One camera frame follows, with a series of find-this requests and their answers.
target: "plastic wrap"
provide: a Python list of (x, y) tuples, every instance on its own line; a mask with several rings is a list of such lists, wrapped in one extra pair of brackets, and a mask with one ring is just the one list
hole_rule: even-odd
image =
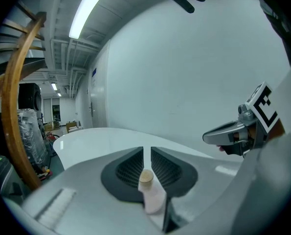
[(18, 110), (18, 124), (29, 161), (42, 164), (47, 156), (47, 150), (38, 127), (36, 112), (31, 109)]

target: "cork stopper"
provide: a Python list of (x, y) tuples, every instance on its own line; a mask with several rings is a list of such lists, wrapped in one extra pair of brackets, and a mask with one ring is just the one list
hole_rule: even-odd
[(151, 170), (143, 170), (140, 175), (139, 181), (141, 183), (149, 183), (153, 179), (154, 179), (154, 174)]

